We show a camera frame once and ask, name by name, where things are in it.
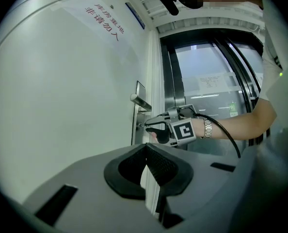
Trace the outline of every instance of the wristwatch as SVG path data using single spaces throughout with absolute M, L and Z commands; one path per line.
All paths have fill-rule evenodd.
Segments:
M 204 119 L 204 139 L 212 137 L 212 123 L 208 119 Z

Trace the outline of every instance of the metal door handle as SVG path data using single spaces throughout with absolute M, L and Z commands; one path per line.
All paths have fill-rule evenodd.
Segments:
M 130 101 L 134 102 L 135 104 L 139 105 L 140 107 L 144 108 L 146 111 L 141 111 L 141 112 L 151 112 L 152 111 L 152 106 L 145 102 L 142 98 L 140 98 L 136 94 L 131 94 L 130 96 Z

